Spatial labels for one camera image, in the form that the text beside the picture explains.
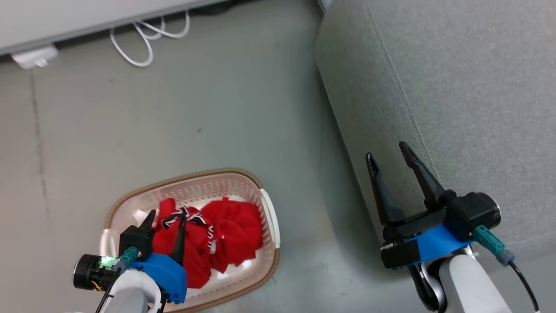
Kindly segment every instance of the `brown basket rim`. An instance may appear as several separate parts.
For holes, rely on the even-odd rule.
[[[194,179],[194,178],[199,178],[199,177],[204,177],[204,176],[210,176],[210,175],[216,175],[216,174],[229,174],[229,173],[243,175],[243,176],[249,178],[250,180],[252,180],[253,183],[255,183],[255,185],[257,185],[257,187],[263,188],[262,183],[258,178],[256,178],[250,172],[248,172],[246,170],[243,170],[243,169],[239,169],[239,168],[222,168],[222,169],[214,169],[214,170],[205,170],[205,171],[202,171],[202,172],[197,172],[197,173],[192,173],[192,174],[187,174],[187,175],[182,175],[182,176],[162,180],[160,182],[153,183],[153,184],[147,185],[145,187],[142,187],[142,188],[136,189],[134,191],[131,191],[131,192],[125,194],[120,199],[118,199],[118,201],[116,201],[116,203],[112,206],[112,208],[108,212],[108,216],[106,217],[106,222],[105,222],[105,228],[110,228],[110,226],[112,225],[112,219],[114,218],[114,214],[116,213],[118,208],[125,201],[129,200],[132,197],[135,197],[136,195],[151,191],[153,189],[163,187],[165,185],[177,183],[177,182],[180,182],[182,180],[189,180],[189,179]],[[211,308],[213,306],[217,306],[217,305],[223,304],[225,302],[231,301],[235,298],[239,298],[243,295],[246,295],[249,292],[251,292],[255,289],[258,289],[262,285],[266,284],[267,281],[269,281],[269,279],[276,272],[276,269],[278,268],[278,263],[279,262],[280,262],[280,248],[277,248],[274,252],[274,260],[272,262],[272,266],[270,267],[269,272],[260,281],[254,283],[253,285],[251,285],[249,287],[245,287],[244,289],[242,289],[238,292],[234,292],[233,294],[222,297],[220,299],[216,299],[216,300],[207,302],[205,304],[200,304],[200,305],[196,305],[196,306],[192,306],[192,307],[188,307],[188,308],[185,308],[185,309],[176,310],[176,311],[172,311],[172,312],[192,313],[192,312],[197,312],[197,311],[200,311],[200,310],[206,310],[206,309]]]

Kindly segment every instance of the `green led light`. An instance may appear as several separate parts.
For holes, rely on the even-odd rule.
[[[114,265],[114,260],[116,258],[114,257],[109,257],[109,256],[104,256],[101,258],[101,265],[102,266],[107,266],[107,267],[112,267]]]

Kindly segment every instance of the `black cable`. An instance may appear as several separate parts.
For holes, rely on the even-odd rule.
[[[533,303],[533,309],[535,310],[535,312],[539,312],[539,304],[537,303],[537,299],[533,294],[533,290],[531,290],[531,287],[529,287],[529,284],[527,283],[525,276],[523,276],[523,274],[521,273],[521,271],[513,261],[509,261],[508,264],[510,264],[510,266],[514,269],[514,272],[518,275],[519,279],[522,281],[523,286],[525,286],[525,289],[527,290],[527,293],[531,298],[531,302]]]
[[[114,285],[114,282],[120,276],[120,271],[121,270],[122,270],[122,268],[120,267],[114,273],[114,279],[112,280],[112,282],[110,283],[108,288],[106,288],[105,294],[102,296],[101,303],[98,304],[98,307],[97,307],[97,310],[95,311],[95,313],[100,313],[100,311],[102,309],[102,306],[104,306],[104,303],[106,302],[106,299],[108,298],[108,295],[110,294],[110,290],[112,289],[112,286]]]
[[[205,7],[192,9],[191,12],[195,15],[218,15],[227,12],[233,6],[235,6],[237,0],[228,0],[221,3],[211,4]]]

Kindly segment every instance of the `plastic basket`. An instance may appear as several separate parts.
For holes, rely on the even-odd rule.
[[[108,214],[105,228],[111,229],[112,238],[119,238],[129,225],[138,225],[134,217],[137,211],[149,212],[158,208],[158,203],[163,199],[174,198],[181,205],[202,208],[206,203],[222,197],[257,205],[262,221],[263,248],[256,251],[256,259],[238,267],[229,265],[224,274],[212,270],[211,278],[203,288],[188,289],[185,303],[168,304],[165,312],[204,310],[245,295],[272,277],[280,260],[280,230],[269,195],[261,182],[247,171],[211,170],[176,177],[133,191],[118,200]],[[105,250],[101,254],[109,254],[102,240],[101,250]]]

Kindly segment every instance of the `sofa seam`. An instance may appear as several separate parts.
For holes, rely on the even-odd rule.
[[[371,21],[373,23],[373,28],[374,28],[374,31],[376,33],[376,38],[378,39],[378,42],[379,42],[380,51],[383,54],[383,58],[386,60],[386,65],[388,66],[388,70],[390,72],[390,77],[392,78],[392,80],[394,81],[394,85],[396,86],[396,91],[398,92],[398,98],[401,100],[401,104],[404,107],[404,111],[406,112],[406,118],[408,119],[408,122],[411,126],[411,130],[413,131],[415,139],[417,140],[417,144],[419,145],[419,150],[421,151],[421,153],[426,157],[426,159],[431,164],[433,173],[435,174],[438,181],[440,183],[442,183],[442,180],[440,179],[439,174],[438,174],[438,170],[436,169],[436,165],[434,164],[433,159],[430,155],[430,151],[429,151],[428,147],[426,146],[426,141],[425,141],[425,139],[424,139],[424,137],[421,133],[421,130],[419,128],[419,124],[417,123],[417,120],[415,118],[413,108],[411,108],[411,105],[409,103],[409,99],[407,98],[407,94],[405,93],[404,87],[401,84],[398,72],[396,71],[396,68],[395,68],[395,66],[394,66],[394,64],[393,64],[393,62],[390,58],[390,55],[388,54],[388,49],[384,45],[384,43],[382,41],[382,37],[380,36],[378,23],[376,22],[376,19],[373,15],[373,10],[370,8],[370,5],[367,6],[367,9],[369,11],[369,16],[371,18]]]

